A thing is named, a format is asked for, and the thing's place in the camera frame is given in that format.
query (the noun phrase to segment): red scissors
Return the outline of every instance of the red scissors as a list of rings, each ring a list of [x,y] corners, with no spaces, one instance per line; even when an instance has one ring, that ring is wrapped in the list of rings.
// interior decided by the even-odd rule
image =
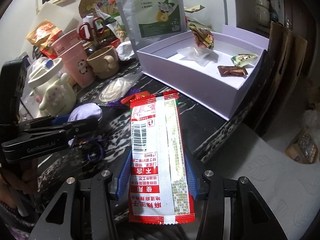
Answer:
[[[97,25],[96,25],[97,20],[101,20],[100,24],[102,25],[102,29],[99,29],[99,30],[97,29]],[[103,19],[101,17],[94,18],[92,21],[92,25],[93,25],[93,28],[91,27],[90,23],[88,23],[88,22],[82,23],[80,25],[79,36],[81,39],[83,39],[85,41],[94,41],[94,36],[100,37],[100,36],[102,36],[103,32],[106,30],[106,25],[104,24]],[[89,31],[88,38],[85,36],[85,29],[83,28],[84,26],[88,27],[88,31]]]

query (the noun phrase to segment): dark marble countertop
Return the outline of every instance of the dark marble countertop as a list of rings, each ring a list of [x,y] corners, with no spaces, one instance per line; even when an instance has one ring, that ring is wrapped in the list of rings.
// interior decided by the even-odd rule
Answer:
[[[259,95],[265,80],[270,74],[270,69],[261,68],[259,70],[257,78],[230,121],[225,121],[192,99],[181,93],[179,94],[182,137],[185,147],[189,148],[195,158],[203,162],[207,160],[234,131]],[[139,72],[141,72],[141,69],[138,61],[122,64],[119,73],[111,79],[97,79],[85,89],[78,88],[78,103],[92,102],[112,79]],[[170,90],[168,86],[146,75],[140,77],[134,88],[148,91],[150,94]],[[38,182],[39,193],[44,206],[48,204],[67,178],[86,179],[93,177],[98,172],[109,168],[111,163],[117,161],[125,147],[131,145],[129,109],[103,106],[101,108],[103,119],[98,126],[96,135],[103,135],[107,138],[105,142],[101,143],[104,150],[103,158],[98,162],[89,162],[86,158],[87,154],[90,153],[94,157],[100,155],[100,151],[94,145],[83,145],[55,153],[43,160],[39,166],[41,174]],[[120,214],[124,211],[125,205],[118,207],[114,214]]]

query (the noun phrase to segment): beige mug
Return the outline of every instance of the beige mug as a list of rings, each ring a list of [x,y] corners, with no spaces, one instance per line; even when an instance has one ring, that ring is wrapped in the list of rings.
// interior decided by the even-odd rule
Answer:
[[[98,78],[105,79],[119,71],[118,55],[113,46],[97,50],[87,58],[88,64]]]

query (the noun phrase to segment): panda sticker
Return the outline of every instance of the panda sticker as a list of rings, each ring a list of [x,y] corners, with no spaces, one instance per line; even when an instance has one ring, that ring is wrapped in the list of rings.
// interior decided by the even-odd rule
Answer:
[[[78,70],[83,75],[88,72],[87,63],[84,60],[78,62]]]

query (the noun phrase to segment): human hand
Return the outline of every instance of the human hand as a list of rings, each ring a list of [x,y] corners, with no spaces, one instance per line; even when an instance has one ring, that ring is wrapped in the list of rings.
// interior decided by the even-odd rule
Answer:
[[[17,205],[12,199],[9,187],[23,191],[24,194],[34,194],[37,192],[37,170],[38,159],[24,161],[20,163],[22,171],[22,179],[19,179],[13,172],[7,169],[1,169],[0,174],[0,200],[11,208],[16,208]]]

